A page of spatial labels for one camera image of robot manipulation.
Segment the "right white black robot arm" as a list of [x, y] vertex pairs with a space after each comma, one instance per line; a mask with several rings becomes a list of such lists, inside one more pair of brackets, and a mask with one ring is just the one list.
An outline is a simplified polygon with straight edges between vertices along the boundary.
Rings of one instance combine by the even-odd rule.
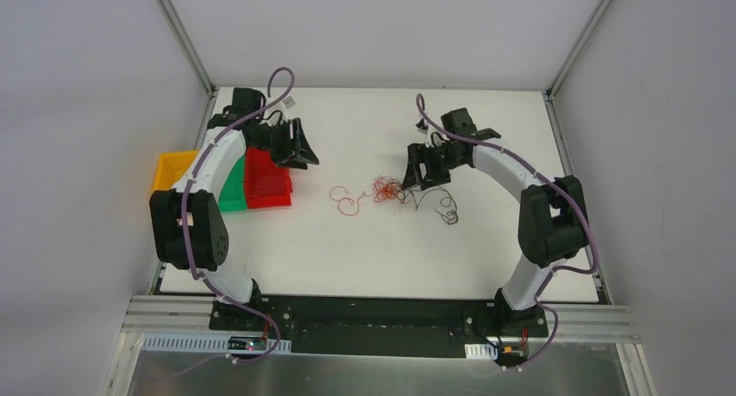
[[553, 271], [589, 244], [582, 185], [573, 176], [552, 178], [509, 148], [494, 129], [479, 129], [466, 108], [416, 127], [425, 137], [407, 147], [402, 187], [426, 190], [450, 182], [454, 168], [467, 165], [494, 179], [519, 204], [517, 240], [522, 255], [497, 290], [491, 329], [506, 335], [532, 327], [542, 317], [537, 299]]

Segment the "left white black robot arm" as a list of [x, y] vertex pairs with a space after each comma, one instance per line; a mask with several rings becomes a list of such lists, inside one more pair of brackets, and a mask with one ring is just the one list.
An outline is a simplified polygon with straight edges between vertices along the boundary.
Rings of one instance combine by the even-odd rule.
[[183, 175], [149, 199], [159, 261], [204, 282], [233, 305], [233, 321], [248, 331], [263, 323], [265, 308], [257, 301], [257, 281], [227, 261], [226, 185], [239, 170], [239, 194], [248, 208], [290, 205], [290, 170], [319, 164], [300, 118], [290, 115], [295, 104], [291, 96], [234, 89], [231, 103], [209, 120], [203, 146]]

